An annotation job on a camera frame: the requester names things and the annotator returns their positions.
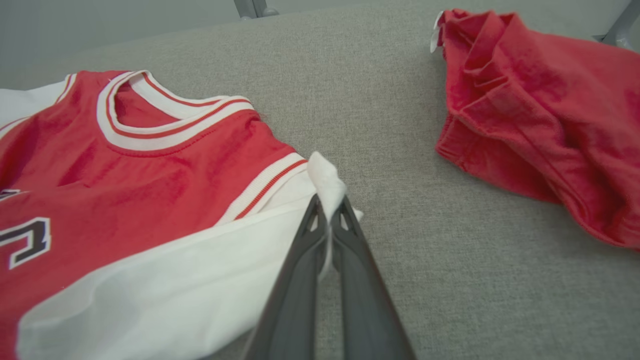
basketball jersey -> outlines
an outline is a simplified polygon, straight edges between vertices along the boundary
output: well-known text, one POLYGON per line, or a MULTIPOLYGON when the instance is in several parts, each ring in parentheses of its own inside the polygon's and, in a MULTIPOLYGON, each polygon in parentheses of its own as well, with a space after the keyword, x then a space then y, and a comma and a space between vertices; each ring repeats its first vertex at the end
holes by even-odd
POLYGON ((189 359, 248 330, 315 192, 307 161, 244 97, 147 71, 56 86, 0 128, 0 358, 189 359))

jersey number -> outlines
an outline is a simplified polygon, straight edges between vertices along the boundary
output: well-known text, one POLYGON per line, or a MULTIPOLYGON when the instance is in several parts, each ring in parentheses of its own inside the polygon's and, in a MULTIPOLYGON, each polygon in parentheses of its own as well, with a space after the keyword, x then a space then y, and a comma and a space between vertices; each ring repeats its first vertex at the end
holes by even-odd
POLYGON ((27 238, 27 246, 11 254, 9 269, 49 251, 51 234, 48 218, 34 218, 22 225, 0 231, 0 246, 27 238))

gray fabric surface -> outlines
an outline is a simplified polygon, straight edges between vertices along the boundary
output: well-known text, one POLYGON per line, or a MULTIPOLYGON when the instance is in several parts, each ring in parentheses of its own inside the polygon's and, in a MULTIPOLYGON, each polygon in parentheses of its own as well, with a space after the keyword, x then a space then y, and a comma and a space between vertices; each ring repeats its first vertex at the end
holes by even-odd
MULTIPOLYGON (((279 139, 336 164, 418 358, 637 359, 640 255, 433 150, 445 63, 429 54, 429 36, 448 6, 359 6, 174 33, 9 74, 0 86, 149 69, 184 97, 247 96, 279 139)), ((523 14, 534 29, 577 36, 552 16, 523 14)), ((341 358, 339 299, 334 273, 321 285, 318 359, 341 358)), ((244 341, 211 359, 237 359, 244 341)))

crumpled red cloth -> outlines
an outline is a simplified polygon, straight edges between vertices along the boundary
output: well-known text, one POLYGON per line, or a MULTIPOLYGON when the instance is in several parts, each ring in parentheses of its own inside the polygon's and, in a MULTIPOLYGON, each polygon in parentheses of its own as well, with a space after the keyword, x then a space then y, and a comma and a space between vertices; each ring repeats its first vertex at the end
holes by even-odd
POLYGON ((449 115, 437 152, 640 249, 640 55, 531 31, 515 13, 438 23, 449 115))

red fabric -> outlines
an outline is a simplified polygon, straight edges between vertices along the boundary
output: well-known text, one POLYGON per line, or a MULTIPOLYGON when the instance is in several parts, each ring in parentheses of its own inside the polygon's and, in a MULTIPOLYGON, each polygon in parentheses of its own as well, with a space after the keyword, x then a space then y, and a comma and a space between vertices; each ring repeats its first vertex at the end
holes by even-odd
MULTIPOLYGON (((0 141, 0 189, 20 190, 0 199, 0 232, 34 218, 51 229, 49 251, 14 268, 8 261, 26 242, 0 246, 0 359, 15 358, 18 321, 33 306, 92 270, 212 227, 261 171, 294 152, 253 110, 167 149, 116 147, 99 129, 96 102, 118 74, 79 73, 61 102, 0 141)), ((127 86, 115 108, 126 124, 172 120, 157 110, 156 123, 140 118, 151 109, 127 86)))
POLYGON ((446 11, 440 24, 449 116, 438 153, 640 249, 640 55, 537 33, 514 13, 446 11))

